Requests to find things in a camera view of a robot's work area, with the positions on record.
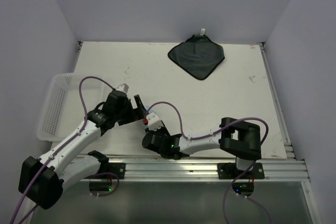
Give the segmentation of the dark grey towel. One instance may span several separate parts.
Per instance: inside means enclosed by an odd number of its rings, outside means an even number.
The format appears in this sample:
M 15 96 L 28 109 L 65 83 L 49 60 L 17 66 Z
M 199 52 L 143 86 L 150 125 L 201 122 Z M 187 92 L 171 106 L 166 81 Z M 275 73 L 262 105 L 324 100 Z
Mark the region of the dark grey towel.
M 173 47 L 168 58 L 197 80 L 205 80 L 225 60 L 224 49 L 206 35 L 193 35 Z

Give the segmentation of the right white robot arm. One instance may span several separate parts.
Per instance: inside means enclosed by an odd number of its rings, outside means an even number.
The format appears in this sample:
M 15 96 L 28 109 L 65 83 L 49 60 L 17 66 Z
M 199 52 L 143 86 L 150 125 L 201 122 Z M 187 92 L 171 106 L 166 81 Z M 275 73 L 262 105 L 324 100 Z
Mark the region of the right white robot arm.
M 182 134 L 171 135 L 155 113 L 147 115 L 143 122 L 146 134 L 142 147 L 163 158 L 180 160 L 201 151 L 220 149 L 236 157 L 234 172 L 240 178 L 250 175 L 251 164 L 261 159 L 260 127 L 256 124 L 223 118 L 219 128 L 204 138 L 184 138 Z

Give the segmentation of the light blue towel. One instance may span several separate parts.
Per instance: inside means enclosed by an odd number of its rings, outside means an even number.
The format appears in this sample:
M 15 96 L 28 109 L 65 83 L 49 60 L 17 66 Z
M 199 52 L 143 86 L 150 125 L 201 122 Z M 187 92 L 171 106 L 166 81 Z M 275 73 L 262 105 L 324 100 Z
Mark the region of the light blue towel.
M 153 111 L 153 108 L 154 108 L 153 105 L 152 105 L 152 106 L 149 106 L 149 107 L 147 108 L 147 111 L 151 113 L 151 112 Z

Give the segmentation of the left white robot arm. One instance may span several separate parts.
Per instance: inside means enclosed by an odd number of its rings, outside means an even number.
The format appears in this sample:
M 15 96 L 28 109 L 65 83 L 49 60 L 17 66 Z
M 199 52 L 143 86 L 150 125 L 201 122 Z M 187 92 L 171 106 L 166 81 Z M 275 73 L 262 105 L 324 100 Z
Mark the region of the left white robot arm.
M 79 161 L 75 158 L 115 125 L 143 119 L 146 109 L 140 96 L 135 95 L 134 100 L 135 108 L 126 93 L 111 91 L 106 101 L 86 113 L 71 136 L 39 158 L 28 157 L 22 164 L 19 192 L 42 209 L 49 209 L 68 187 L 81 179 L 110 177 L 109 159 L 104 154 L 91 151 Z

